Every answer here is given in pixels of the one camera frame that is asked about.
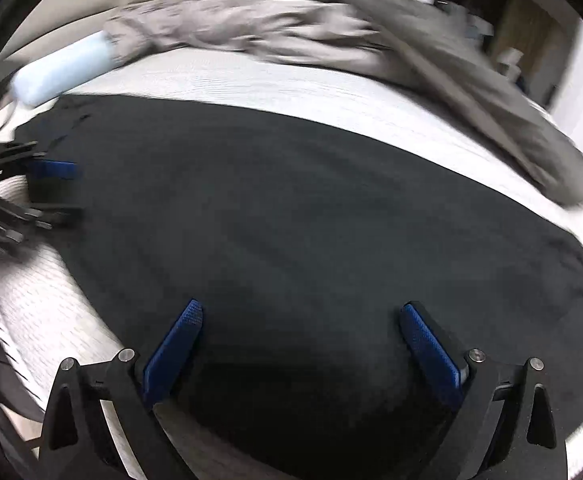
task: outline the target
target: bed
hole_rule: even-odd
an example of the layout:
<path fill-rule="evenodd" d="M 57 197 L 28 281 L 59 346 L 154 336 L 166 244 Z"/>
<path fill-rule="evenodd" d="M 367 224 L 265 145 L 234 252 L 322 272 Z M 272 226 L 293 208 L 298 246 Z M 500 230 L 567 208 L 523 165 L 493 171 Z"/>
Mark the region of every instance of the bed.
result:
<path fill-rule="evenodd" d="M 494 153 L 472 140 L 443 108 L 377 81 L 343 72 L 258 62 L 244 54 L 179 49 L 139 60 L 73 89 L 73 94 L 126 94 L 255 108 L 337 126 L 428 159 L 497 190 L 550 222 L 572 232 L 583 245 L 583 208 L 566 210 L 543 197 Z M 0 139 L 35 114 L 17 108 Z M 7 110 L 0 112 L 0 123 Z M 0 194 L 26 198 L 16 177 L 0 183 Z M 122 348 L 47 244 L 25 264 L 0 263 L 0 332 L 12 349 L 14 367 L 45 407 L 59 362 L 109 360 Z M 132 476 L 143 478 L 106 407 L 116 446 Z M 218 462 L 204 458 L 202 443 L 225 449 L 223 468 L 234 473 L 278 477 L 281 473 L 242 455 L 167 404 L 157 410 L 165 429 L 194 472 L 219 478 Z M 198 444 L 188 435 L 197 435 Z M 570 478 L 583 470 L 583 425 L 567 440 Z"/>

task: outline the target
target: white bedding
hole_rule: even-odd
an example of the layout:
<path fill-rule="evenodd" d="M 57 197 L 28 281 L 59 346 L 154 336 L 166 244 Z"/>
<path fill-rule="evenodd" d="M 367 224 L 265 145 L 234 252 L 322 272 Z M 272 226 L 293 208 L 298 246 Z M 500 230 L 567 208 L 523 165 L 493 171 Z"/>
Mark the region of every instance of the white bedding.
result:
<path fill-rule="evenodd" d="M 571 231 L 583 245 L 583 208 L 562 209 L 489 150 L 417 100 L 361 76 L 266 64 L 243 54 L 180 49 L 114 70 L 71 93 L 199 100 L 337 126 L 397 146 L 481 182 Z M 33 112 L 20 108 L 4 135 L 51 105 Z M 16 196 L 23 192 L 23 186 L 22 179 L 11 179 L 0 184 L 0 192 Z M 46 245 L 27 264 L 0 264 L 0 311 L 43 392 L 48 393 L 63 358 L 72 356 L 87 364 L 109 360 L 121 348 L 70 278 L 56 251 Z M 229 455 L 235 456 L 235 450 Z M 572 478 L 583 469 L 583 425 L 569 436 L 567 455 Z M 201 457 L 198 453 L 197 458 L 192 458 L 190 450 L 186 458 L 188 462 L 197 460 L 200 465 L 204 463 Z M 127 466 L 133 476 L 140 478 L 137 464 Z M 196 472 L 201 478 L 218 474 L 209 471 L 206 465 L 200 465 Z M 258 469 L 258 475 L 275 476 L 266 467 Z"/>

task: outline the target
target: black cloth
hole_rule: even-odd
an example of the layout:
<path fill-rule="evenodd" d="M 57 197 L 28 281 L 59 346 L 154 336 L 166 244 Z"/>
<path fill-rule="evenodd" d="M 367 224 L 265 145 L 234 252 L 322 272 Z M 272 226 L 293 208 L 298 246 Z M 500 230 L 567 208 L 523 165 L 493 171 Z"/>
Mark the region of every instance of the black cloth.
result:
<path fill-rule="evenodd" d="M 448 414 L 399 333 L 410 300 L 467 349 L 542 358 L 563 426 L 582 423 L 583 247 L 495 190 L 352 132 L 198 102 L 63 96 L 16 137 L 80 165 L 63 198 L 86 217 L 51 240 L 125 346 L 202 302 L 177 399 L 253 457 L 322 479 L 413 460 Z"/>

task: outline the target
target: gray blanket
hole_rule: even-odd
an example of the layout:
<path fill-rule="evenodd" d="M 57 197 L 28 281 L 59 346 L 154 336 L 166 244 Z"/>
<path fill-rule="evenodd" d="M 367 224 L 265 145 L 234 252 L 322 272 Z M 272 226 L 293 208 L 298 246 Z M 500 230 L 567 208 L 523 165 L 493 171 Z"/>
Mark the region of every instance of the gray blanket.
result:
<path fill-rule="evenodd" d="M 118 62 L 182 46 L 372 76 L 446 102 L 548 198 L 583 203 L 583 154 L 440 10 L 418 0 L 153 0 L 104 30 Z"/>

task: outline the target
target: blue textured pad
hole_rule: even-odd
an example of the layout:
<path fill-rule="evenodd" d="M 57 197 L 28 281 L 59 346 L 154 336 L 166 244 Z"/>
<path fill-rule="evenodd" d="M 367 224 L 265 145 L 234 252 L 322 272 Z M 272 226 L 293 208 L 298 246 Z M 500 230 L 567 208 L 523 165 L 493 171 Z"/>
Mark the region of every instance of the blue textured pad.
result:
<path fill-rule="evenodd" d="M 405 342 L 436 398 L 457 410 L 463 399 L 460 371 L 410 303 L 400 311 L 399 321 Z"/>
<path fill-rule="evenodd" d="M 151 408 L 166 399 L 202 328 L 202 306 L 191 300 L 143 371 L 142 397 Z"/>
<path fill-rule="evenodd" d="M 27 163 L 27 173 L 33 178 L 56 177 L 73 180 L 78 173 L 76 165 L 61 160 L 45 160 L 38 158 Z"/>

